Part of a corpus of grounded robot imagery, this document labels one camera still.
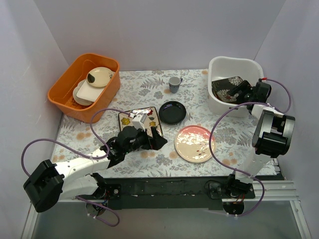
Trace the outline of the black square floral plate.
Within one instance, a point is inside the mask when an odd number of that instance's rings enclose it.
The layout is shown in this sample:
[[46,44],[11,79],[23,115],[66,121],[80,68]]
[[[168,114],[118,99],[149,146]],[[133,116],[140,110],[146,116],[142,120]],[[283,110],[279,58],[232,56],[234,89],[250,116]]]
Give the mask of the black square floral plate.
[[236,93],[234,96],[231,96],[228,94],[228,91],[239,86],[243,81],[239,76],[212,81],[212,93],[222,102],[236,104],[239,94]]

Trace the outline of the black round plate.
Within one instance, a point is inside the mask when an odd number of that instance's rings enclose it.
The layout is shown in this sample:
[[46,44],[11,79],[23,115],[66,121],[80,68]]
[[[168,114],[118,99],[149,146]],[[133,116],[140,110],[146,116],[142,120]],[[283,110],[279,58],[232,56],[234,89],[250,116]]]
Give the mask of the black round plate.
[[177,101],[164,103],[159,109],[159,119],[167,125],[176,125],[181,123],[186,117],[185,106]]

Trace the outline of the pink and cream plate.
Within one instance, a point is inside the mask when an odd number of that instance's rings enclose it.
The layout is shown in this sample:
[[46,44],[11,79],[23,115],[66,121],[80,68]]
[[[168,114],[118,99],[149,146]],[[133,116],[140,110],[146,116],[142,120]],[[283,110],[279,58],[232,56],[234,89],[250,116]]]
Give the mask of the pink and cream plate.
[[212,157],[209,148],[210,133],[208,129],[198,125],[182,128],[174,139],[178,155],[192,163],[208,161]]

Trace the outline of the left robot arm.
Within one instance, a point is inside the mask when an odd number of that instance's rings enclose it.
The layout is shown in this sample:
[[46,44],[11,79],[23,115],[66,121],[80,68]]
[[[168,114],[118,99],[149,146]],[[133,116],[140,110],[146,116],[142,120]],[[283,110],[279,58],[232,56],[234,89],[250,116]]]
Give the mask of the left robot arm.
[[150,131],[152,134],[148,135],[146,129],[127,126],[88,155],[80,154],[78,158],[60,163],[42,161],[28,174],[23,185],[35,210],[42,213],[59,200],[81,195],[103,198],[106,182],[98,171],[119,164],[132,151],[160,150],[167,143],[156,127],[152,126]]

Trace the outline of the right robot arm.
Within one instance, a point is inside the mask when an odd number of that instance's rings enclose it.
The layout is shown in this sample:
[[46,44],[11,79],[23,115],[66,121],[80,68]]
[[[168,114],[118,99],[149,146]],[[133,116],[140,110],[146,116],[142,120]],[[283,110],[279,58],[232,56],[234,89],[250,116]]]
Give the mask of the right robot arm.
[[239,93],[240,103],[248,103],[247,110],[257,120],[252,137],[252,151],[242,163],[239,171],[228,177],[225,186],[226,194],[237,198],[252,189],[253,177],[273,158],[285,155],[290,147],[295,126],[295,118],[266,104],[271,93],[271,85],[266,79],[259,79],[254,87],[247,81],[228,91],[231,96]]

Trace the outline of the white plastic bin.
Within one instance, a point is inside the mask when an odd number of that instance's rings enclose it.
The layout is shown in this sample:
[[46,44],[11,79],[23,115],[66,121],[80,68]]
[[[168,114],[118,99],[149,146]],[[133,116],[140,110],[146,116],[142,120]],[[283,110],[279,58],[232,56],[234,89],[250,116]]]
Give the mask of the white plastic bin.
[[209,62],[207,102],[212,113],[220,116],[235,106],[217,99],[212,92],[212,84],[215,81],[236,76],[247,80],[254,86],[259,79],[264,77],[264,74],[260,64],[251,59],[217,56]]

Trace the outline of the orange plastic bin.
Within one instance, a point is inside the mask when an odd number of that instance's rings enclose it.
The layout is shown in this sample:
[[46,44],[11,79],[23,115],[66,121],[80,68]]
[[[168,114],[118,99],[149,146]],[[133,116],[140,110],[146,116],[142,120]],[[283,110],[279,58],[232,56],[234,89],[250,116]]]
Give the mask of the orange plastic bin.
[[[73,90],[80,81],[86,79],[89,71],[96,67],[107,67],[115,72],[115,75],[92,105],[82,106],[74,101]],[[96,116],[93,116],[93,114],[108,107],[120,89],[119,70],[119,62],[115,59],[94,53],[83,54],[79,56],[55,82],[48,91],[47,97],[50,102],[55,104],[66,116],[85,123],[98,122],[103,113],[100,112]]]

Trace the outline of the cream rectangular floral plate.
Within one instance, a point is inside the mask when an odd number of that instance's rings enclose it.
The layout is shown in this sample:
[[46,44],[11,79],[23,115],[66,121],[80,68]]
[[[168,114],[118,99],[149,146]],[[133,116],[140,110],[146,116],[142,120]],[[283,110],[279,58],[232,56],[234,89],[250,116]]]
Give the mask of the cream rectangular floral plate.
[[[142,123],[138,123],[134,119],[136,115],[142,115]],[[122,131],[127,126],[135,126],[136,128],[146,129],[149,136],[152,136],[151,128],[154,127],[160,136],[163,136],[159,115],[155,107],[146,107],[135,110],[126,111],[118,114],[119,128]]]

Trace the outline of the floral table mat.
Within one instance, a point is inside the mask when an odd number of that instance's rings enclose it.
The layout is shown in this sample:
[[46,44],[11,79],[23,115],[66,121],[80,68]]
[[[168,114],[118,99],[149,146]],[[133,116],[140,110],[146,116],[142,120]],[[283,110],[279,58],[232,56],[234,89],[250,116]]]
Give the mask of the floral table mat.
[[[183,78],[179,90],[169,90],[171,77]],[[257,120],[253,116],[220,119],[208,107],[208,72],[205,70],[127,71],[120,73],[121,87],[110,109],[90,128],[64,116],[58,134],[59,145],[53,154],[54,162],[75,158],[75,151],[90,153],[101,140],[108,140],[119,132],[118,110],[133,110],[154,106],[157,109],[168,101],[181,102],[186,108],[182,123],[163,124],[162,131],[168,140],[159,151],[141,150],[129,153],[118,165],[102,172],[106,178],[129,177],[187,177],[227,176],[232,167],[239,167],[251,151],[251,140]],[[191,163],[181,158],[174,148],[178,131],[188,125],[202,126],[214,133],[215,156],[204,163]]]

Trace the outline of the cream round plate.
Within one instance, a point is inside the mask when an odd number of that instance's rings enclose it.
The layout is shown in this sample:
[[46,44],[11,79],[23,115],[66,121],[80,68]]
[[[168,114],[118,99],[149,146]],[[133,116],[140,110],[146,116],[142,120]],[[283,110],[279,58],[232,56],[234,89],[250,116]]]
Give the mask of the cream round plate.
[[80,87],[76,87],[74,90],[73,90],[73,99],[75,100],[76,103],[82,105],[82,106],[90,106],[92,105],[94,102],[92,101],[88,101],[88,100],[85,100],[85,99],[82,99],[82,98],[79,98],[77,97],[77,93],[79,91]]

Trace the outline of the white square plate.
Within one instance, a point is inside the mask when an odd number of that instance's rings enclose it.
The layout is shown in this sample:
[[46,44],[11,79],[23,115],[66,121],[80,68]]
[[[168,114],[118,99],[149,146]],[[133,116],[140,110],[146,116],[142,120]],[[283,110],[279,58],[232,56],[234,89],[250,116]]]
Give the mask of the white square plate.
[[77,87],[78,90],[76,93],[76,97],[91,102],[95,102],[104,90],[104,88],[92,87],[91,85],[89,85],[87,80],[82,80]]

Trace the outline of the grey ceramic cup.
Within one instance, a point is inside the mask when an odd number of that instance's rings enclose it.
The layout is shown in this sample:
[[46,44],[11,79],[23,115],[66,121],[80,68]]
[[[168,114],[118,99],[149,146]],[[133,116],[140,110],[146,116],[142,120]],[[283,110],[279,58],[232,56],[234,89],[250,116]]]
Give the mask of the grey ceramic cup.
[[176,94],[182,82],[183,82],[183,78],[171,77],[168,82],[170,92],[172,94]]

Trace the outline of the beige round plate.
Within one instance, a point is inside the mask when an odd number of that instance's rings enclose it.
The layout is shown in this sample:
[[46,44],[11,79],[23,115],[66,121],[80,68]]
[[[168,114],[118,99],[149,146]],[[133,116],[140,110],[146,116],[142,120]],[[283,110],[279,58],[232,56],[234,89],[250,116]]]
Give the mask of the beige round plate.
[[92,69],[87,75],[87,82],[94,88],[104,88],[113,77],[113,71],[106,67]]

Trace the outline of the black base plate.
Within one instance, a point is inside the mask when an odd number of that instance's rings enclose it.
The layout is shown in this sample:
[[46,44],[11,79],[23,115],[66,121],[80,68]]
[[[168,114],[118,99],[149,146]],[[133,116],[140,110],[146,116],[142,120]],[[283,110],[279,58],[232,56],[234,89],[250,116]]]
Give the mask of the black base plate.
[[227,177],[106,178],[105,189],[84,194],[87,200],[107,200],[113,210],[188,209],[222,210],[222,200],[234,200]]

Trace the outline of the aluminium frame rail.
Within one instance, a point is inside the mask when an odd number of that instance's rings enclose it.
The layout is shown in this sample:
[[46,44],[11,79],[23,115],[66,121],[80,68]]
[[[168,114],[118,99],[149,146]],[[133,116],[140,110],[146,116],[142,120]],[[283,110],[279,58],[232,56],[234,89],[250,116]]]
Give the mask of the aluminium frame rail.
[[[285,181],[285,180],[269,180],[266,179],[265,181],[253,182],[252,189],[245,195],[240,197],[235,197],[233,201],[239,202],[240,200],[259,200],[263,198],[266,201],[289,201],[295,200],[298,198],[297,191],[295,189],[294,183],[292,181]],[[223,199],[223,202],[233,202],[229,199]]]

